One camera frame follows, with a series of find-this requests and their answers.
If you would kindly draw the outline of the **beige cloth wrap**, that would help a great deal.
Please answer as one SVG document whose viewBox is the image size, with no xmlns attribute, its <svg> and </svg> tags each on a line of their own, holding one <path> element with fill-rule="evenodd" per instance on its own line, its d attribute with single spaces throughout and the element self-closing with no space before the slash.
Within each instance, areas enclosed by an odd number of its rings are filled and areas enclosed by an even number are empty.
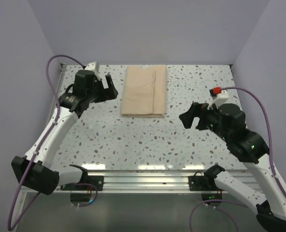
<svg viewBox="0 0 286 232">
<path fill-rule="evenodd" d="M 128 66 L 121 101 L 125 117 L 164 118 L 167 107 L 167 67 Z"/>
</svg>

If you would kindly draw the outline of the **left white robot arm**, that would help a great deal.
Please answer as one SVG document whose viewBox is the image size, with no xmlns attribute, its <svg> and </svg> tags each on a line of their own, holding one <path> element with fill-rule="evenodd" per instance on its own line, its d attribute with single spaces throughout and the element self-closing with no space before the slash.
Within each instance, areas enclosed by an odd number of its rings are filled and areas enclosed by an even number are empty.
<svg viewBox="0 0 286 232">
<path fill-rule="evenodd" d="M 94 71 L 79 70 L 74 83 L 58 98 L 57 106 L 44 131 L 24 156 L 15 156 L 11 166 L 20 187 L 50 195 L 63 185 L 73 184 L 82 190 L 88 186 L 87 170 L 71 164 L 65 171 L 51 169 L 53 159 L 68 131 L 91 103 L 114 100 L 118 96 L 111 75 L 103 86 Z"/>
</svg>

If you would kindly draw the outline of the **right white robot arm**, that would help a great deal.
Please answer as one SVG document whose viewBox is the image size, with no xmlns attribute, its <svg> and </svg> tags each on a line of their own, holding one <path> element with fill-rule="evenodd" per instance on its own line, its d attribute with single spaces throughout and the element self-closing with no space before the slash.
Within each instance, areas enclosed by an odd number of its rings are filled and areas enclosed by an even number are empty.
<svg viewBox="0 0 286 232">
<path fill-rule="evenodd" d="M 199 118 L 196 129 L 210 130 L 222 139 L 228 151 L 253 175 L 261 191 L 237 180 L 219 165 L 204 172 L 205 187 L 228 192 L 255 214 L 266 231 L 286 232 L 286 198 L 277 187 L 279 177 L 272 173 L 264 139 L 246 128 L 245 113 L 232 103 L 209 109 L 206 103 L 194 102 L 188 111 L 179 115 L 186 129 L 191 128 L 196 117 Z"/>
</svg>

